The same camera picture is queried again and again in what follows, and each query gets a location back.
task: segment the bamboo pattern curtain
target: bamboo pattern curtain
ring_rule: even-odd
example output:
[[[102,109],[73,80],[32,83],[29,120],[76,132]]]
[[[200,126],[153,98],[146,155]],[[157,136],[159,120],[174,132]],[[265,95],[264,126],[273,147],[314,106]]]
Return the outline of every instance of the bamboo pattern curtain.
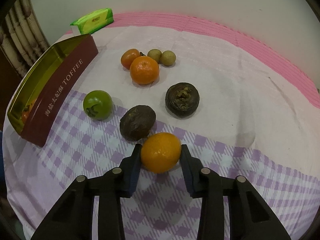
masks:
[[[49,48],[30,0],[16,0],[10,9],[0,26],[0,47],[22,77]]]

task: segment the tissue pack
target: tissue pack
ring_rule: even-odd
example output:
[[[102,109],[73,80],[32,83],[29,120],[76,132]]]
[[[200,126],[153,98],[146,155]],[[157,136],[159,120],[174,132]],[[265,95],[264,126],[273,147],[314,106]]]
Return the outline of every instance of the tissue pack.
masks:
[[[104,26],[113,23],[111,8],[93,11],[70,24],[74,35],[92,34]]]

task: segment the dried fruit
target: dried fruit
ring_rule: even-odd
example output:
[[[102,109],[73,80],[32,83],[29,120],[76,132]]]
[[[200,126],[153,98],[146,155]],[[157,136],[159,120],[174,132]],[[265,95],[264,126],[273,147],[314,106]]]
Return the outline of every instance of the dried fruit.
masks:
[[[147,137],[156,121],[156,113],[150,106],[135,106],[120,119],[120,133],[128,141]]]
[[[171,86],[165,95],[165,105],[179,117],[194,113],[199,105],[198,90],[189,83],[178,83]]]

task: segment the white wall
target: white wall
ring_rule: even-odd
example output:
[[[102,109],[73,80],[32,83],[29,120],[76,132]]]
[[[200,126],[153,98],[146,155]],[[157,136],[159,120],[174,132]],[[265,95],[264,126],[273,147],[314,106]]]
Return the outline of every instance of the white wall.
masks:
[[[79,17],[99,8],[114,13],[163,11],[212,20],[263,41],[320,87],[320,23],[305,0],[31,0],[50,43]]]

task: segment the orange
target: orange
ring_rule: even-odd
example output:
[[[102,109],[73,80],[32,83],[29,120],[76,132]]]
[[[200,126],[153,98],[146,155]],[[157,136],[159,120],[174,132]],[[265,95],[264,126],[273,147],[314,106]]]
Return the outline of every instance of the orange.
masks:
[[[159,65],[151,57],[137,57],[130,66],[130,76],[140,85],[152,83],[159,76]]]
[[[143,144],[140,157],[142,164],[154,173],[162,173],[173,168],[180,158],[181,143],[171,133],[161,132],[151,135]]]

